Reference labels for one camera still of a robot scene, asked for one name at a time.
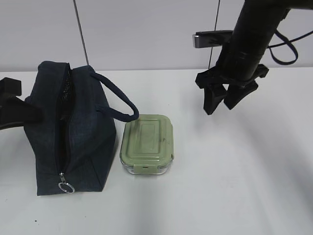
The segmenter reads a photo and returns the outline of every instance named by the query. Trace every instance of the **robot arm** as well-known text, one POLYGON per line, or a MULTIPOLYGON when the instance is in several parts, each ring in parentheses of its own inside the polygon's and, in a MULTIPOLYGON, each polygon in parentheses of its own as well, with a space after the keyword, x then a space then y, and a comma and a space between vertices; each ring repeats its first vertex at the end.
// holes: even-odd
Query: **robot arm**
POLYGON ((216 66, 199 73, 196 83, 204 89, 204 109, 211 115, 219 103, 232 109, 257 90, 257 77, 268 68, 260 65, 279 23, 290 9, 313 10, 313 0, 245 0, 233 32, 198 32, 195 47, 223 45, 216 66), (229 84, 228 91, 223 84, 229 84))

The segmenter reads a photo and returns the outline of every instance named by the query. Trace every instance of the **white wall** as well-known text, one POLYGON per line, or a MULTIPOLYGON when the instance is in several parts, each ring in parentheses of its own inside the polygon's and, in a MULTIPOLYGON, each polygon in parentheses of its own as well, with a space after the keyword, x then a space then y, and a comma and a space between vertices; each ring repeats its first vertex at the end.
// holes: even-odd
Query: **white wall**
MULTIPOLYGON (((196 69, 209 49, 192 34, 213 30, 217 0, 76 0, 90 64, 97 70, 196 69)), ((221 0, 218 29, 233 29, 244 0, 221 0)), ((289 38, 312 30, 313 12, 293 10, 279 29, 289 38)), ((43 60, 85 64, 72 0, 2 0, 0 71, 35 71, 43 60)), ((312 37, 295 43, 295 67, 313 66, 312 37)), ((214 49, 215 63, 219 48, 214 49)), ((278 58, 293 59, 287 47, 278 58)), ((262 63, 277 67, 269 53, 262 63)))

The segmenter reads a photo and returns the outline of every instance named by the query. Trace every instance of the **metal bracket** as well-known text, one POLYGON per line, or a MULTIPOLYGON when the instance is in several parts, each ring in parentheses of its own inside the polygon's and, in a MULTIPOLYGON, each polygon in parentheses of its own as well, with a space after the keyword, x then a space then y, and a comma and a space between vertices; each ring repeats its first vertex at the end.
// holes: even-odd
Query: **metal bracket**
POLYGON ((228 42, 231 38, 232 30, 196 32, 193 35, 195 48, 219 47, 228 42))

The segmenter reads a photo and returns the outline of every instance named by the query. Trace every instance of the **food container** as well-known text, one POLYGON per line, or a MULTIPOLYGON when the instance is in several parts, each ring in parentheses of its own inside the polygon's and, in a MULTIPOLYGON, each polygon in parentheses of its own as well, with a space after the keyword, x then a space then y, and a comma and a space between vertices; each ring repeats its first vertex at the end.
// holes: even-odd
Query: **food container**
POLYGON ((126 123, 120 159, 131 174, 159 175, 174 159, 173 126, 163 115, 140 115, 126 123))

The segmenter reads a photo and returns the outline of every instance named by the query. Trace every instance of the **black cable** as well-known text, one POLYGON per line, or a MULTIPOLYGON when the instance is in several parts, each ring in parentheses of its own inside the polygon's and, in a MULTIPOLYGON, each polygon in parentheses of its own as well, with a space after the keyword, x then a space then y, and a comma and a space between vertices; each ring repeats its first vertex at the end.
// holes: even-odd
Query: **black cable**
MULTIPOLYGON (((308 36, 310 36, 310 35, 312 35, 312 34, 313 34, 313 31, 311 31, 311 32, 309 32, 309 33, 306 33, 306 34, 302 35, 301 37, 292 39, 292 40, 290 40, 290 42, 293 43, 293 42, 299 41, 299 40, 301 40, 301 39, 303 39, 303 38, 306 38, 306 37, 308 37, 308 36)), ((280 44, 271 45, 271 46, 268 46, 268 49, 270 49, 270 48, 275 48, 275 47, 280 47, 280 46, 284 46, 284 45, 286 45, 286 44, 287 44, 287 43, 284 42, 284 43, 280 43, 280 44)))
POLYGON ((291 41, 289 41, 289 39, 287 37, 285 37, 284 35, 282 35, 280 32, 278 32, 278 30, 275 31, 275 35, 280 38, 285 45, 287 45, 294 53, 295 55, 295 59, 292 60, 292 61, 288 61, 288 62, 285 62, 285 61, 281 61, 279 59, 277 59, 274 54, 273 54, 273 51, 272 51, 272 48, 270 47, 269 50, 270 50, 270 54, 273 58, 273 60, 278 63, 279 65, 292 65, 294 64, 298 58, 299 58, 299 54, 298 54, 298 51, 297 49, 294 47, 294 45, 291 43, 291 41))
MULTIPOLYGON (((217 12, 216 12, 216 18, 215 18, 214 31, 216 31, 217 20, 218 20, 218 18, 219 18, 220 5, 221 5, 221 0, 219 0, 219 4, 218 4, 218 6, 217 6, 217 12)), ((211 67, 212 52, 213 52, 213 47, 211 47, 210 61, 209 61, 209 68, 211 67)))

